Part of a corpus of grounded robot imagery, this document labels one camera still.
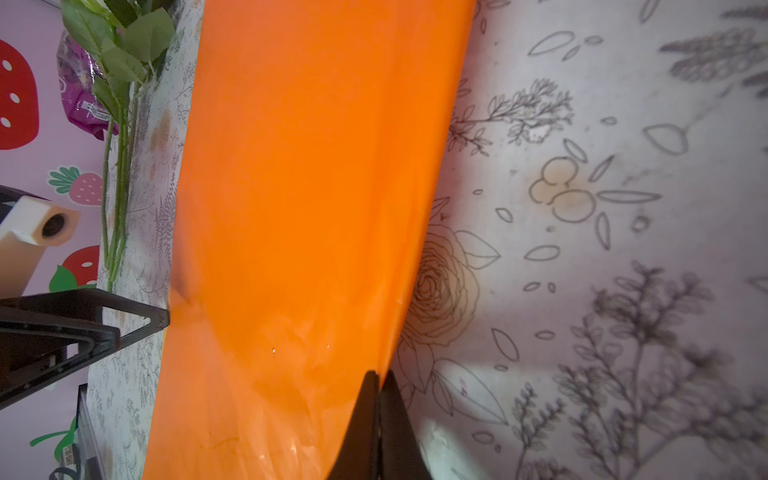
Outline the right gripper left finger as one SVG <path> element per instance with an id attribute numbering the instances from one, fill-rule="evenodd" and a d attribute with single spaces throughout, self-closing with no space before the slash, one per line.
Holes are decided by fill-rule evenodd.
<path id="1" fill-rule="evenodd" d="M 379 475 L 379 376 L 368 371 L 328 480 L 373 480 Z"/>

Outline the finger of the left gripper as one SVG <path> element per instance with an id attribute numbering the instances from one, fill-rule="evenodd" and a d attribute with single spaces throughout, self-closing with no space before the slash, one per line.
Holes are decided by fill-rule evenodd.
<path id="1" fill-rule="evenodd" d="M 123 334 L 104 313 L 147 320 Z M 170 325 L 167 309 L 101 289 L 78 289 L 1 301 L 1 406 L 7 408 Z"/>

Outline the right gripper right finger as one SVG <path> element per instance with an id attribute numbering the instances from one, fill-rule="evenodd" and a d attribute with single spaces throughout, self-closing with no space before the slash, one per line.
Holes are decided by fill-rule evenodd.
<path id="1" fill-rule="evenodd" d="M 431 480 L 392 371 L 379 393 L 380 478 Z"/>

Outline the orange wrapping paper sheet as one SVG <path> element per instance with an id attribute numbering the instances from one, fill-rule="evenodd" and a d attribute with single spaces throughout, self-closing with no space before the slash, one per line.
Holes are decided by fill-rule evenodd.
<path id="1" fill-rule="evenodd" d="M 474 8 L 206 3 L 145 478 L 327 475 L 410 302 Z"/>

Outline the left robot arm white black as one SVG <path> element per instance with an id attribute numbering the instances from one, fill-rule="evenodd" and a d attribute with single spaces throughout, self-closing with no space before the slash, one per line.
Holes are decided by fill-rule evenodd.
<path id="1" fill-rule="evenodd" d="M 24 293 L 46 249 L 68 242 L 80 214 L 1 189 L 1 406 L 7 408 L 170 324 L 166 309 L 98 288 Z"/>

